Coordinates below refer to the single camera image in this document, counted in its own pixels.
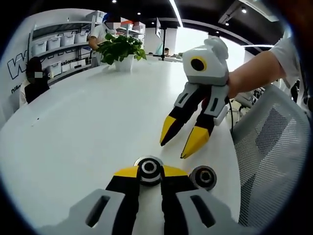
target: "person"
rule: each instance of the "person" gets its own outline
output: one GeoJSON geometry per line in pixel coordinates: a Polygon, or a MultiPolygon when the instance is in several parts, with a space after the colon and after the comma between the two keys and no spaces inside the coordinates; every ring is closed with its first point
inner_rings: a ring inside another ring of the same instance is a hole
{"type": "Polygon", "coordinates": [[[229,73],[229,98],[283,79],[290,91],[302,79],[299,58],[291,37],[286,36],[269,51],[263,51],[229,73]]]}
{"type": "Polygon", "coordinates": [[[170,56],[170,50],[169,50],[169,48],[165,48],[165,49],[164,49],[164,55],[167,56],[167,57],[170,56]]]}
{"type": "Polygon", "coordinates": [[[47,90],[48,78],[43,74],[40,58],[33,57],[26,65],[26,79],[20,87],[20,107],[32,102],[47,90]]]}
{"type": "Polygon", "coordinates": [[[103,17],[102,24],[97,25],[90,33],[88,44],[93,50],[91,52],[93,67],[99,66],[101,62],[101,54],[96,52],[99,44],[103,43],[107,34],[116,34],[116,28],[121,26],[121,18],[118,14],[106,14],[103,17]]]}

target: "cable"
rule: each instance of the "cable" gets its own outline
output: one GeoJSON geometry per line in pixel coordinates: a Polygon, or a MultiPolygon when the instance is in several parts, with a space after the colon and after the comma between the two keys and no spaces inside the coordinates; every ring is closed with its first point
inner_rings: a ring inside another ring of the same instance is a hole
{"type": "Polygon", "coordinates": [[[233,117],[233,108],[231,107],[231,102],[229,97],[227,97],[228,103],[229,103],[229,109],[230,109],[230,115],[231,115],[231,130],[230,132],[233,133],[234,129],[234,117],[233,117]]]}

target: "white shirt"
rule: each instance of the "white shirt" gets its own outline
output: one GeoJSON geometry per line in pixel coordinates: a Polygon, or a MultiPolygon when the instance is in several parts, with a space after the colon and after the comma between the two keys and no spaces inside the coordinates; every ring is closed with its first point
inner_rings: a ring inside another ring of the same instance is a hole
{"type": "MultiPolygon", "coordinates": [[[[104,23],[102,23],[101,25],[97,25],[94,30],[91,32],[90,36],[91,37],[95,37],[96,38],[96,43],[97,44],[100,44],[102,42],[104,42],[106,39],[105,39],[105,36],[107,34],[115,34],[116,33],[116,30],[115,29],[109,29],[104,23]]],[[[96,64],[97,65],[100,65],[100,62],[101,62],[101,54],[99,52],[96,52],[94,51],[92,53],[92,57],[95,57],[96,58],[96,64]]]]}
{"type": "Polygon", "coordinates": [[[283,80],[288,89],[283,90],[290,92],[296,81],[302,79],[299,58],[291,37],[280,39],[270,51],[276,56],[286,73],[286,78],[283,80]]]}
{"type": "Polygon", "coordinates": [[[115,29],[109,29],[104,23],[102,23],[101,25],[97,25],[93,32],[91,32],[90,36],[91,37],[95,37],[97,39],[97,44],[100,44],[102,42],[104,42],[105,36],[107,34],[115,34],[116,30],[115,29]]]}
{"type": "Polygon", "coordinates": [[[20,87],[20,107],[22,107],[24,104],[27,103],[26,96],[25,96],[25,87],[28,86],[29,84],[30,83],[27,79],[24,80],[23,83],[21,84],[21,87],[20,87]]]}
{"type": "Polygon", "coordinates": [[[306,87],[301,73],[300,59],[292,42],[291,33],[285,31],[283,38],[279,40],[270,51],[275,55],[286,73],[286,78],[283,79],[285,87],[284,84],[280,84],[280,88],[290,96],[291,88],[297,80],[300,80],[300,89],[296,102],[305,113],[310,116],[309,108],[307,104],[304,103],[304,97],[306,97],[307,94],[305,93],[306,87]]]}

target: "potted plant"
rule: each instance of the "potted plant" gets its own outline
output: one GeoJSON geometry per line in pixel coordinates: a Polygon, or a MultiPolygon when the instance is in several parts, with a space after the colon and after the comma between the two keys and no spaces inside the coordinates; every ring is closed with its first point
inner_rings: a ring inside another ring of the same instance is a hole
{"type": "Polygon", "coordinates": [[[106,41],[101,43],[98,52],[102,55],[101,62],[112,65],[115,62],[116,70],[131,71],[134,58],[147,59],[146,52],[141,49],[142,42],[133,37],[111,34],[105,36],[106,41]]]}

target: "mesh chair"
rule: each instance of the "mesh chair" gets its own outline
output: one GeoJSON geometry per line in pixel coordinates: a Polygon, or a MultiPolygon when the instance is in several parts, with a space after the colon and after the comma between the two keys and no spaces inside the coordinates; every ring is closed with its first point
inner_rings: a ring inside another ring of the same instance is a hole
{"type": "Polygon", "coordinates": [[[241,225],[261,230],[282,209],[304,165],[309,133],[305,113],[273,85],[234,126],[241,225]]]}

